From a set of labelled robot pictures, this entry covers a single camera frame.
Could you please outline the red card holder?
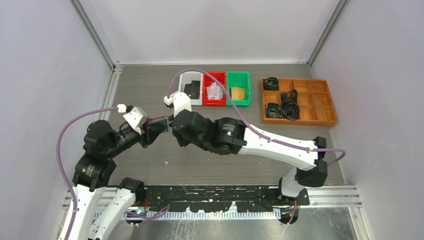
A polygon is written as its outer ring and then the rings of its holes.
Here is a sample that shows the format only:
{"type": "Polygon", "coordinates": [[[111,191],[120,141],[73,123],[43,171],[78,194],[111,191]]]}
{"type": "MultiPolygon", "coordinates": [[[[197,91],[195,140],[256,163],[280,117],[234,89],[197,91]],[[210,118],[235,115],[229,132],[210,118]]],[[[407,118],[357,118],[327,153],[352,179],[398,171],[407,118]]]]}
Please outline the red card holder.
{"type": "Polygon", "coordinates": [[[164,121],[166,124],[169,124],[170,120],[172,120],[171,116],[160,116],[155,118],[148,118],[145,122],[148,124],[154,124],[160,121],[164,121]]]}

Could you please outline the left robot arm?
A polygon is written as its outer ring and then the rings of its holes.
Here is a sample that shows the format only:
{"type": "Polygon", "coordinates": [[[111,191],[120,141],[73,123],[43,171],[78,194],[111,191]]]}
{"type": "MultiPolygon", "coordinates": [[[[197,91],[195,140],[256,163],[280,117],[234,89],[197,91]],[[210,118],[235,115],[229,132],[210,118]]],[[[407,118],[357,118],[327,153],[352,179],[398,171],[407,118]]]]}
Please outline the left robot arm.
{"type": "Polygon", "coordinates": [[[60,240],[106,240],[129,207],[145,202],[144,183],[126,177],[100,217],[93,219],[117,166],[113,159],[136,144],[148,147],[161,133],[171,129],[166,116],[148,118],[141,132],[132,129],[127,122],[123,126],[115,131],[108,121],[97,120],[87,127],[85,152],[75,166],[70,209],[58,237],[60,240]]]}

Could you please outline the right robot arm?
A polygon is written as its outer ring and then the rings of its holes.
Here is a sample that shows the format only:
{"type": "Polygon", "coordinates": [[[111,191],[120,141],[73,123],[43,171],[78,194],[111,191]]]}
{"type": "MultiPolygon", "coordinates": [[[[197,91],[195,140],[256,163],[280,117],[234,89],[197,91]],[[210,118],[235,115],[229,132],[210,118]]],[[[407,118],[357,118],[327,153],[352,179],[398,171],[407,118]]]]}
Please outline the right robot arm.
{"type": "Polygon", "coordinates": [[[297,140],[273,134],[240,119],[210,120],[195,111],[183,110],[170,127],[181,147],[196,147],[218,155],[254,155],[281,161],[293,169],[279,180],[277,198],[291,205],[305,188],[320,188],[328,176],[328,166],[318,151],[326,140],[297,140]]]}

